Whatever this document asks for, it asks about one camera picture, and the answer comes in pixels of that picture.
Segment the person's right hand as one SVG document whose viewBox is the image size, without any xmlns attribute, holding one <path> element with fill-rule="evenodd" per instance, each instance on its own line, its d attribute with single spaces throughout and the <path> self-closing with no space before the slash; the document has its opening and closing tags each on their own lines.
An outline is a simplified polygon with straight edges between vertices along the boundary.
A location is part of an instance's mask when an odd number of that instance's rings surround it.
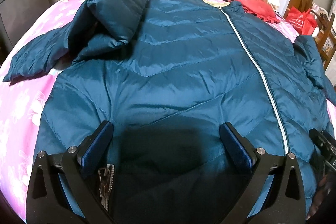
<svg viewBox="0 0 336 224">
<path fill-rule="evenodd" d="M 335 172 L 328 173 L 323 176 L 318 183 L 318 188 L 312 199 L 312 204 L 306 215 L 306 220 L 310 219 L 319 210 L 319 207 L 323 203 L 323 200 L 329 195 L 329 193 L 335 188 Z"/>
</svg>

